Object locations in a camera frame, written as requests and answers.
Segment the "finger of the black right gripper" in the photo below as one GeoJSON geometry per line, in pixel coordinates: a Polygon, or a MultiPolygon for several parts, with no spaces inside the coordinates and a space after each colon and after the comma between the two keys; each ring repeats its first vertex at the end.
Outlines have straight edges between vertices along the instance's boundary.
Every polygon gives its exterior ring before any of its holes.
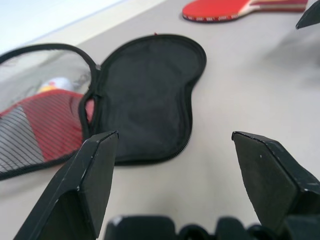
{"type": "Polygon", "coordinates": [[[316,25],[320,23],[320,1],[317,0],[310,8],[302,15],[297,22],[295,28],[301,29],[308,26],[316,25]]]}

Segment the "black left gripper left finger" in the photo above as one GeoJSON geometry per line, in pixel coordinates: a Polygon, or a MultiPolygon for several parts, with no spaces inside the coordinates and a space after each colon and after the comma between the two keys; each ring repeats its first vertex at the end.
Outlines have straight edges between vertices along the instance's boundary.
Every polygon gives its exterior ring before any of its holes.
{"type": "Polygon", "coordinates": [[[87,139],[53,176],[16,240],[95,240],[111,192],[119,133],[87,139]]]}

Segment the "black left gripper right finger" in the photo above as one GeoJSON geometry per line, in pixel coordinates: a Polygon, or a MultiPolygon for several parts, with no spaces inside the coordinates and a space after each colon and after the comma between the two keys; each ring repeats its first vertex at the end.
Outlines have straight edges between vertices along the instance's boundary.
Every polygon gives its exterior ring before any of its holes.
{"type": "Polygon", "coordinates": [[[276,140],[234,131],[243,183],[260,223],[278,233],[286,217],[320,213],[320,182],[276,140]]]}

